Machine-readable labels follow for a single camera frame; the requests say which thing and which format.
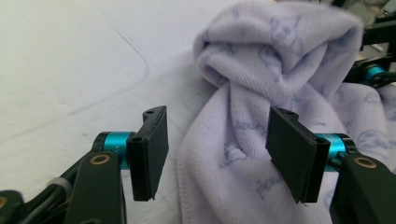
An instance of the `white surface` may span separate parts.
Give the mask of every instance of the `white surface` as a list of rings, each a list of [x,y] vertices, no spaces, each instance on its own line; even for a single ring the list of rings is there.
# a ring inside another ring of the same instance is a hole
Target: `white surface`
[[[198,32],[236,1],[0,2],[0,190],[37,195],[104,131],[137,131],[168,106],[170,152],[157,199],[129,223],[178,223],[176,150],[214,88],[193,66]]]

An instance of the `white tabletop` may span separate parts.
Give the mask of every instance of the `white tabletop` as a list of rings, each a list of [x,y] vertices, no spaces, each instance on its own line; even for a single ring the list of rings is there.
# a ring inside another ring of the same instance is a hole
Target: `white tabletop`
[[[155,201],[129,223],[179,223],[176,151],[214,88],[193,65],[193,39],[235,0],[0,2],[0,190],[34,198],[104,131],[138,131],[168,106],[170,152]]]

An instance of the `lavender towel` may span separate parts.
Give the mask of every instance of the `lavender towel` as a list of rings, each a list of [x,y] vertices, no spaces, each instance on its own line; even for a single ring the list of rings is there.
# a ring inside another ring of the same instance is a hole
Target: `lavender towel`
[[[346,133],[393,171],[396,88],[342,83],[362,27],[345,12],[301,2],[244,3],[195,40],[207,81],[219,87],[178,152],[184,223],[331,223],[337,173],[318,203],[296,204],[265,148],[271,105],[313,133]]]

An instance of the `blue cylindrical joint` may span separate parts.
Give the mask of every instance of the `blue cylindrical joint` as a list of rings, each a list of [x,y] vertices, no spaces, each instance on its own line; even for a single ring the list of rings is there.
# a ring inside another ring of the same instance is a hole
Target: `blue cylindrical joint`
[[[382,69],[380,66],[373,66],[373,67],[367,69],[366,73],[364,74],[364,77],[366,78],[366,81],[370,81],[376,75],[384,73],[384,72],[385,72],[385,70]]]
[[[104,144],[104,150],[113,151],[119,154],[122,163],[120,168],[122,170],[128,170],[128,162],[126,160],[126,140],[131,135],[131,133],[123,133],[123,132],[112,132],[107,135]]]
[[[327,161],[335,158],[338,152],[347,152],[346,146],[343,140],[335,133],[315,133],[316,136],[327,139],[330,142],[329,155]],[[335,172],[328,163],[326,164],[325,172]]]

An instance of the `folded cloth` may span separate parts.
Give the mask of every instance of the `folded cloth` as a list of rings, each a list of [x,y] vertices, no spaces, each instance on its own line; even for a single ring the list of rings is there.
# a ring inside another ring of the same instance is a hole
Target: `folded cloth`
[[[325,174],[317,203],[295,203],[265,148],[271,105],[396,167],[395,86],[342,83],[361,35],[341,9],[282,2],[231,7],[196,38],[196,62],[219,89],[177,155],[184,223],[331,223],[338,174]]]

